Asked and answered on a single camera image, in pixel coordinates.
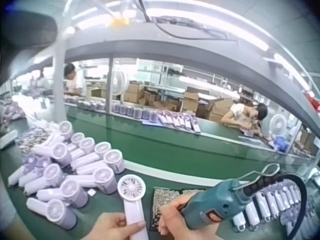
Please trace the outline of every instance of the support column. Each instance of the support column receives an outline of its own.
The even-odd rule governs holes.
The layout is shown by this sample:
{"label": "support column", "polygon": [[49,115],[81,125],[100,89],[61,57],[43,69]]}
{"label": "support column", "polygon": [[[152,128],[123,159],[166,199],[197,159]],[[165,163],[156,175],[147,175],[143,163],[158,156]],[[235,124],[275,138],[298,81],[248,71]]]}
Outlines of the support column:
{"label": "support column", "polygon": [[114,66],[114,58],[113,56],[109,58],[109,71],[106,77],[106,90],[105,90],[105,113],[112,113],[112,100],[113,100],[113,89],[112,89],[112,81],[113,81],[113,66]]}
{"label": "support column", "polygon": [[57,40],[53,46],[53,95],[54,105],[52,120],[60,123],[67,119],[64,104],[64,63],[66,56],[66,36],[65,31],[71,25],[72,17],[78,7],[79,0],[67,0],[62,12],[62,22],[58,26],[59,32]]}

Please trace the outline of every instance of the ceiling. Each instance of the ceiling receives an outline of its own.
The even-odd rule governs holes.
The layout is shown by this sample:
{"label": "ceiling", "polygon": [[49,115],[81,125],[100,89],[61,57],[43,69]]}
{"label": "ceiling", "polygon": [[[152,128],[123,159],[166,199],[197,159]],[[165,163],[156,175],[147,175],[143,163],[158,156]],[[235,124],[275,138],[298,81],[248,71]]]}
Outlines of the ceiling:
{"label": "ceiling", "polygon": [[[106,3],[114,2],[114,0],[104,1]],[[320,21],[305,5],[305,1],[202,0],[202,2],[234,12],[260,26],[286,47],[309,73],[320,73]],[[39,0],[21,0],[20,8],[53,16],[59,23],[62,19],[61,13],[65,3],[66,0],[42,0],[41,4],[39,4]],[[76,13],[81,13],[92,7],[93,4],[90,1],[78,0]],[[233,22],[243,27],[243,23],[240,21],[233,20]],[[263,40],[267,39],[262,33],[256,34]],[[268,44],[270,42],[270,46],[274,46],[271,44],[272,40],[268,39],[266,42]],[[290,57],[279,46],[276,50],[287,60],[290,60]],[[299,69],[294,61],[291,64]],[[313,77],[313,80],[320,88],[320,77]]]}

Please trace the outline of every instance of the fan grille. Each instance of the fan grille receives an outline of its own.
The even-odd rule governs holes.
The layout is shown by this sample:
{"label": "fan grille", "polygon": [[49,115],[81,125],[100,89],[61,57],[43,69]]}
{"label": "fan grille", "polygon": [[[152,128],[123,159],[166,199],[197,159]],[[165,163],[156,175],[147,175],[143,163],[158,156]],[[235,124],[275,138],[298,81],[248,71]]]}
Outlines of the fan grille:
{"label": "fan grille", "polygon": [[86,149],[95,144],[95,141],[91,137],[87,137],[80,142],[80,147]]}
{"label": "fan grille", "polygon": [[104,155],[104,160],[107,163],[116,163],[121,159],[121,153],[117,150],[111,150]]}
{"label": "fan grille", "polygon": [[113,177],[113,171],[111,168],[109,167],[102,167],[97,169],[94,174],[93,177],[94,179],[99,182],[99,183],[105,183],[108,182],[112,177]]}
{"label": "fan grille", "polygon": [[94,151],[97,153],[104,153],[104,152],[107,152],[110,148],[111,148],[110,143],[104,141],[104,142],[98,143],[95,146]]}
{"label": "fan grille", "polygon": [[57,143],[53,149],[53,156],[61,158],[66,154],[67,150],[67,146],[64,143]]}
{"label": "fan grille", "polygon": [[140,177],[129,174],[120,179],[118,191],[125,200],[137,201],[145,195],[146,185]]}
{"label": "fan grille", "polygon": [[64,196],[70,197],[79,189],[79,183],[74,180],[65,180],[61,185],[61,192]]}
{"label": "fan grille", "polygon": [[58,164],[49,165],[44,172],[44,176],[46,179],[53,179],[59,172],[60,167]]}
{"label": "fan grille", "polygon": [[85,138],[85,135],[82,132],[78,132],[75,133],[72,137],[71,137],[71,142],[73,143],[79,143],[80,141],[82,141]]}
{"label": "fan grille", "polygon": [[64,204],[61,201],[49,201],[47,205],[47,214],[52,220],[58,220],[64,214]]}
{"label": "fan grille", "polygon": [[72,124],[69,121],[62,121],[59,125],[59,131],[63,134],[67,134],[72,128]]}

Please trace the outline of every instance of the worker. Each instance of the worker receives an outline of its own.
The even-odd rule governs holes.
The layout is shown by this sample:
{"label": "worker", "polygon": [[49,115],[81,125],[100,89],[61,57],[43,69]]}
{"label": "worker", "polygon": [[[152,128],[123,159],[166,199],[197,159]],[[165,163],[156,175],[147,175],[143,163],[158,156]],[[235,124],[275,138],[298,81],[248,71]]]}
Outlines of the worker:
{"label": "worker", "polygon": [[64,94],[71,96],[86,96],[86,80],[83,74],[76,71],[75,65],[68,63],[64,66],[64,78],[66,79]]}
{"label": "worker", "polygon": [[[194,194],[185,194],[176,198],[169,205],[161,208],[159,232],[171,234],[175,240],[215,240],[219,224],[212,224],[199,230],[188,229],[178,207],[186,204]],[[126,225],[123,213],[103,213],[94,224],[91,232],[82,240],[125,240],[146,227],[145,222]]]}
{"label": "worker", "polygon": [[253,134],[262,137],[258,121],[268,115],[268,107],[259,103],[256,106],[245,106],[242,103],[234,104],[221,119],[221,123],[239,127],[241,131],[253,131]]}

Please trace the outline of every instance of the white shirt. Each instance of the white shirt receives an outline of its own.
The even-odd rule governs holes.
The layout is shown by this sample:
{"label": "white shirt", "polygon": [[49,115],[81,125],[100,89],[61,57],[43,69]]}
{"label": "white shirt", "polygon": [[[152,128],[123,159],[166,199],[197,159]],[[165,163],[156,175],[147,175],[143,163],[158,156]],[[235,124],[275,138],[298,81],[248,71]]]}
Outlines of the white shirt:
{"label": "white shirt", "polygon": [[233,119],[240,122],[245,122],[248,124],[257,124],[257,120],[250,119],[244,114],[245,111],[245,105],[242,103],[234,104],[230,108],[231,112],[233,113]]}
{"label": "white shirt", "polygon": [[86,96],[87,85],[84,76],[80,72],[77,72],[73,80],[66,81],[66,88],[68,89],[68,91],[81,89],[81,96]]}

